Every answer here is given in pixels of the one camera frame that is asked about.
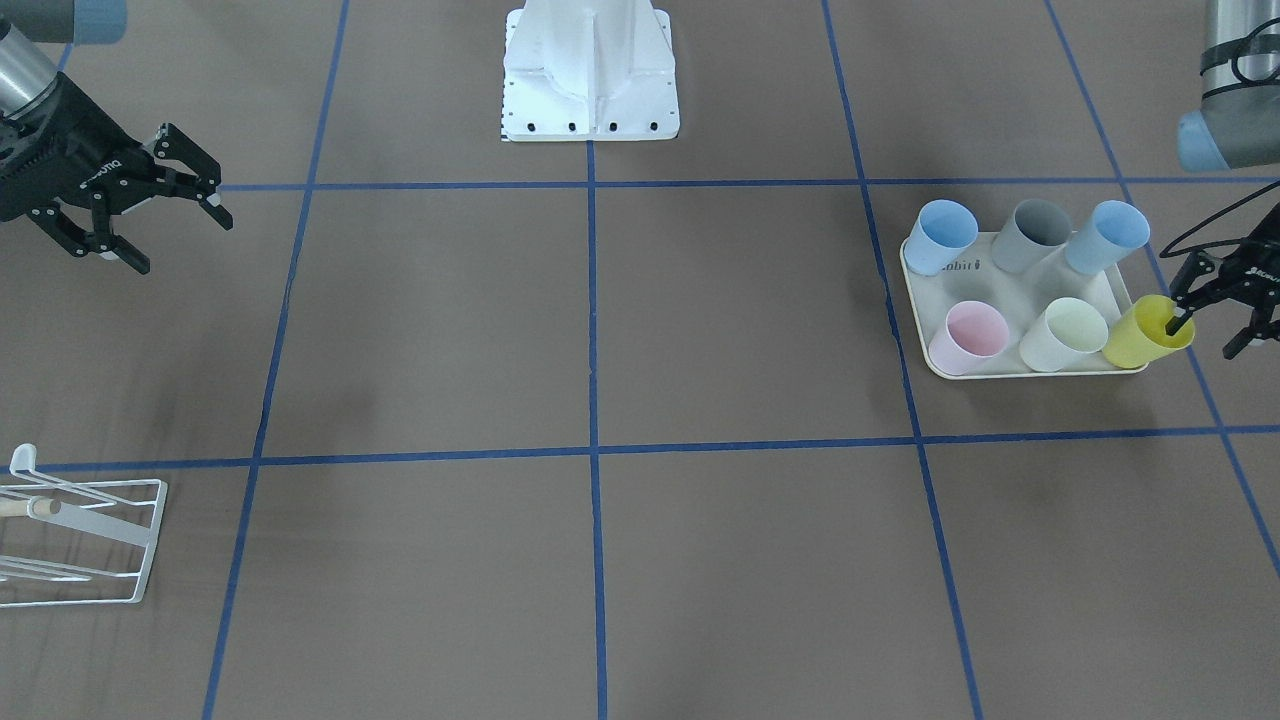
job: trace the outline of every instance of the tray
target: tray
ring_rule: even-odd
[[[1018,356],[1018,342],[1023,340],[1027,328],[1044,311],[1050,302],[1059,297],[1079,297],[1098,309],[1112,325],[1120,315],[1133,306],[1129,290],[1120,277],[1120,268],[1111,265],[1093,277],[1084,277],[1066,265],[1062,250],[1059,249],[1043,261],[1020,275],[1006,273],[991,260],[991,242],[996,233],[978,233],[964,255],[934,277],[913,273],[906,268],[902,249],[899,260],[906,275],[906,291],[911,297],[911,313],[915,315],[915,332],[920,338],[920,351],[924,361],[941,378],[948,380],[989,380],[996,378],[1064,378],[1079,375],[1132,375],[1147,368],[1116,368],[1094,352],[1088,357],[1068,365],[1057,373],[1037,373]],[[947,310],[961,300],[980,300],[1005,316],[1009,322],[1009,347],[987,360],[968,375],[948,375],[938,370],[929,359],[929,340],[942,325]]]

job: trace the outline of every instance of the white tray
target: white tray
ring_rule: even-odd
[[[1120,277],[1120,269],[1111,265],[1093,277],[1084,277],[1066,265],[1059,250],[1046,260],[1020,275],[1006,273],[991,260],[991,241],[996,233],[978,233],[978,240],[955,263],[934,277],[913,273],[906,268],[902,250],[899,259],[906,275],[906,291],[911,296],[911,313],[920,350],[929,369],[948,380],[982,380],[993,378],[1062,378],[1075,375],[1132,375],[1147,368],[1132,370],[1116,368],[1094,352],[1057,373],[1037,373],[1018,356],[1018,342],[1027,328],[1059,297],[1079,297],[1102,313],[1107,325],[1115,324],[1125,310],[1133,306],[1129,290]],[[963,300],[980,300],[1009,322],[1009,347],[979,365],[973,374],[948,375],[938,370],[929,359],[929,340],[942,327],[947,310]]]

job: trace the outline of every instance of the black cable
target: black cable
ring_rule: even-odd
[[[1249,49],[1249,45],[1253,45],[1253,41],[1260,35],[1262,35],[1262,31],[1275,24],[1280,24],[1280,18],[1274,18],[1260,24],[1258,27],[1253,28],[1253,31],[1251,31],[1249,35],[1245,35],[1243,38],[1240,38],[1240,41],[1235,45],[1235,51],[1231,53],[1231,74],[1235,76],[1235,79],[1240,81],[1244,85],[1252,86],[1252,85],[1266,85],[1268,82],[1274,82],[1276,78],[1280,78],[1280,65],[1277,65],[1274,70],[1271,70],[1271,74],[1268,74],[1267,77],[1258,79],[1244,77],[1244,73],[1240,72],[1240,56],[1244,55],[1245,50]]]
[[[1251,192],[1249,195],[1244,196],[1243,199],[1236,200],[1235,202],[1228,205],[1226,208],[1222,208],[1217,213],[1213,213],[1208,218],[1204,218],[1194,228],[1184,232],[1183,234],[1180,234],[1176,238],[1174,238],[1172,242],[1170,242],[1169,245],[1166,245],[1165,249],[1160,251],[1160,256],[1161,258],[1178,258],[1179,255],[1187,255],[1189,252],[1196,252],[1197,250],[1204,250],[1206,247],[1221,247],[1224,245],[1239,245],[1239,243],[1247,241],[1248,238],[1242,237],[1239,240],[1224,240],[1224,241],[1219,241],[1219,242],[1206,242],[1206,243],[1196,245],[1196,246],[1192,246],[1192,247],[1184,247],[1184,249],[1179,250],[1178,252],[1174,252],[1174,247],[1176,247],[1178,245],[1180,245],[1188,237],[1190,237],[1190,236],[1198,233],[1199,231],[1202,231],[1206,225],[1208,225],[1213,220],[1221,218],[1222,215],[1226,215],[1228,213],[1235,210],[1240,205],[1244,205],[1247,202],[1252,202],[1253,200],[1257,200],[1258,197],[1262,197],[1263,195],[1271,192],[1272,190],[1275,190],[1277,187],[1280,187],[1280,181],[1276,181],[1276,182],[1274,182],[1274,183],[1263,187],[1262,190]]]

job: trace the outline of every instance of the gray cup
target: gray cup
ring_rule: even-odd
[[[1071,238],[1071,217],[1048,200],[1023,200],[991,243],[991,259],[1006,273],[1025,273]]]

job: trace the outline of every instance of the blue cup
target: blue cup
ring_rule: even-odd
[[[1096,275],[1124,260],[1151,240],[1147,218],[1128,202],[1100,202],[1089,223],[1066,243],[1066,264],[1084,275]]]
[[[951,200],[934,200],[920,208],[902,258],[913,273],[936,275],[964,255],[975,240],[978,220],[968,208]]]

